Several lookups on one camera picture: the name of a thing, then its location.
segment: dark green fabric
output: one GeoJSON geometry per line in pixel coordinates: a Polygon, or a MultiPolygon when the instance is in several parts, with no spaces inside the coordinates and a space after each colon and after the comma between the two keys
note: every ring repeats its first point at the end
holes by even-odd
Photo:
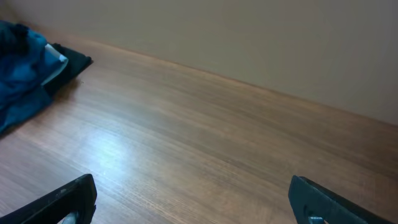
{"type": "Polygon", "coordinates": [[[44,85],[44,90],[53,97],[62,86],[76,78],[80,72],[91,65],[93,61],[91,57],[87,57],[79,52],[61,46],[60,44],[52,44],[51,46],[69,59],[63,71],[44,85]]]}

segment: wooden surface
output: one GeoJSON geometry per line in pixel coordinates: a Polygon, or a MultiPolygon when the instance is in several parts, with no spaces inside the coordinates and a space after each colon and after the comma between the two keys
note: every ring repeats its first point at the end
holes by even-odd
{"type": "Polygon", "coordinates": [[[94,64],[0,140],[0,215],[84,173],[93,223],[295,223],[303,175],[398,222],[398,128],[41,30],[94,64]]]}

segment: gray wall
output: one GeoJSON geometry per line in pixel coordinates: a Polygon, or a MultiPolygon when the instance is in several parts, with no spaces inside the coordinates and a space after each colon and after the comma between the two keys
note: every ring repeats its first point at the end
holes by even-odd
{"type": "Polygon", "coordinates": [[[9,0],[25,21],[398,124],[396,0],[9,0]]]}

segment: blue fabric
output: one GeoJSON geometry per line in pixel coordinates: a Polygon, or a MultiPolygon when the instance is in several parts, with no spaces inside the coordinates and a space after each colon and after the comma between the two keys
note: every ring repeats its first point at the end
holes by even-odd
{"type": "Polygon", "coordinates": [[[29,30],[29,51],[0,58],[0,133],[23,122],[51,103],[41,83],[61,61],[45,51],[46,39],[29,30]]]}

